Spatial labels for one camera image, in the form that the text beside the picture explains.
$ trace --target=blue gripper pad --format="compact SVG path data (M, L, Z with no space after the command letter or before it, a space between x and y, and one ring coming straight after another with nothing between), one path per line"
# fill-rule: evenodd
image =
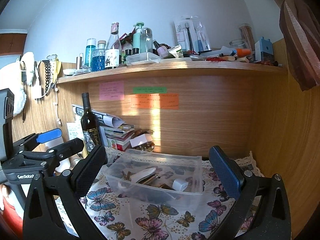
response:
M57 128L48 132L40 133L36 139L38 143L46 143L62 136L62 131Z
M228 196L237 200L244 184L244 177L238 164L230 160L219 146L210 149L209 161Z

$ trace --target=stack of books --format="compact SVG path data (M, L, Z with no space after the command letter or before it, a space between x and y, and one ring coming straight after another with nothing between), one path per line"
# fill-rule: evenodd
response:
M125 151L130 147L130 139L134 134L133 124L124 123L118 128L100 124L101 143L119 151Z

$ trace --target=orange cap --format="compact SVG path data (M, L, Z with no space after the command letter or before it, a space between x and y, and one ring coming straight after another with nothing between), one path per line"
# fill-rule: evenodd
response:
M245 57L251 54L250 49L236 49L238 57Z

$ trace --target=pink sticky note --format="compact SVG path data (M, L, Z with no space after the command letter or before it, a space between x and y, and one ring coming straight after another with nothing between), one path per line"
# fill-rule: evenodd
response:
M124 81L100 83L99 100L124 100Z

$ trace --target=wooden shelf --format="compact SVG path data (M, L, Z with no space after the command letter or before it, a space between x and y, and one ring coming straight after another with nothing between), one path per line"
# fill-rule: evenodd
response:
M58 78L58 84L70 82L114 81L129 78L214 75L286 75L287 68L241 62L171 62L103 70Z

